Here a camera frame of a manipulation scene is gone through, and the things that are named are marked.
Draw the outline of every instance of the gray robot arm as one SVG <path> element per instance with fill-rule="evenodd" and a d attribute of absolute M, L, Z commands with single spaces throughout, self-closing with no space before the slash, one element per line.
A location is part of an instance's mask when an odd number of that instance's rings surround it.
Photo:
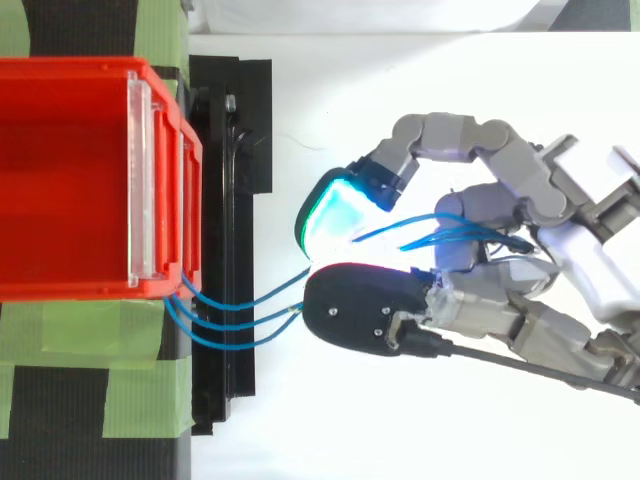
<path fill-rule="evenodd" d="M 526 226 L 553 260 L 493 260 L 479 242 L 437 247 L 429 308 L 407 318 L 427 329 L 495 337 L 534 365 L 640 386 L 640 164 L 629 152 L 593 149 L 571 135 L 539 149 L 505 122 L 431 113 L 401 118 L 369 158 L 405 185 L 419 158 L 480 159 L 496 182 L 449 194 L 436 212 L 507 232 Z M 559 274 L 612 329 L 592 338 L 578 320 L 533 300 Z"/>

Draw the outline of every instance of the white background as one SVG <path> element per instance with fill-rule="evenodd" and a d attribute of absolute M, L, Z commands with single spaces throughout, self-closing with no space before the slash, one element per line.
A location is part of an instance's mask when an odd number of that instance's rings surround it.
<path fill-rule="evenodd" d="M 564 133 L 637 141 L 638 51 L 640 37 L 624 34 L 193 37 L 192 54 L 273 59 L 274 193 L 255 199 L 256 294 L 307 265 L 293 224 L 322 173 L 368 153 L 404 114 L 501 118 L 543 144 Z M 430 212 L 449 188 L 490 178 L 478 162 L 425 161 L 394 214 Z M 298 285 L 256 316 L 301 298 Z M 546 300 L 589 319 L 566 282 Z M 640 407 L 627 400 L 464 359 L 343 351 L 302 321 L 256 363 L 257 396 L 193 440 L 195 480 L 638 474 Z"/>
<path fill-rule="evenodd" d="M 195 0 L 191 31 L 242 34 L 484 32 L 534 7 L 547 27 L 567 0 Z"/>

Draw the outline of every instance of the green masking tape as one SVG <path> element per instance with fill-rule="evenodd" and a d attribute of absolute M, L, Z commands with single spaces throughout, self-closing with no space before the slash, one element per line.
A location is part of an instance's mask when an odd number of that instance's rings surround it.
<path fill-rule="evenodd" d="M 640 31 L 640 0 L 629 0 L 629 19 L 631 20 L 631 31 Z"/>
<path fill-rule="evenodd" d="M 178 438 L 191 418 L 191 357 L 111 370 L 103 438 Z"/>
<path fill-rule="evenodd" d="M 163 319 L 159 301 L 5 303 L 0 365 L 151 368 Z"/>
<path fill-rule="evenodd" d="M 9 438 L 9 418 L 13 398 L 12 365 L 0 365 L 0 440 Z"/>
<path fill-rule="evenodd" d="M 171 92 L 171 94 L 173 95 L 173 98 L 176 98 L 176 95 L 178 95 L 178 81 L 171 80 L 171 79 L 164 79 L 163 81 L 164 81 L 164 84 L 169 89 L 169 91 Z"/>
<path fill-rule="evenodd" d="M 0 0 L 0 57 L 28 57 L 30 49 L 22 0 Z"/>
<path fill-rule="evenodd" d="M 188 21 L 178 0 L 138 0 L 133 54 L 179 68 L 189 84 Z"/>

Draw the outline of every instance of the black connector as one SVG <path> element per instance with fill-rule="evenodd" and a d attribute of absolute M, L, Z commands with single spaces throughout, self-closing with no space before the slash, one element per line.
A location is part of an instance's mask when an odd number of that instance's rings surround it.
<path fill-rule="evenodd" d="M 398 332 L 399 351 L 402 355 L 421 358 L 450 357 L 455 345 L 435 332 L 423 330 L 411 322 L 404 322 Z"/>

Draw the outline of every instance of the white table surface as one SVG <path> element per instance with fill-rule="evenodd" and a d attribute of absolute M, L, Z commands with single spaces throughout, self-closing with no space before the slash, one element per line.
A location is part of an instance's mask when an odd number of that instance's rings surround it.
<path fill-rule="evenodd" d="M 318 178 L 368 153 L 404 114 L 500 118 L 543 144 L 564 133 L 637 143 L 639 52 L 632 34 L 193 37 L 192 54 L 273 59 L 274 192 L 255 199 L 256 294 L 307 265 L 293 225 Z M 422 162 L 394 214 L 430 212 L 450 188 L 490 180 L 479 162 Z M 298 285 L 256 315 L 301 298 Z M 597 328 L 567 282 L 545 300 Z M 256 363 L 257 396 L 193 440 L 195 480 L 638 475 L 640 407 L 627 400 L 464 359 L 343 351 L 302 321 Z"/>

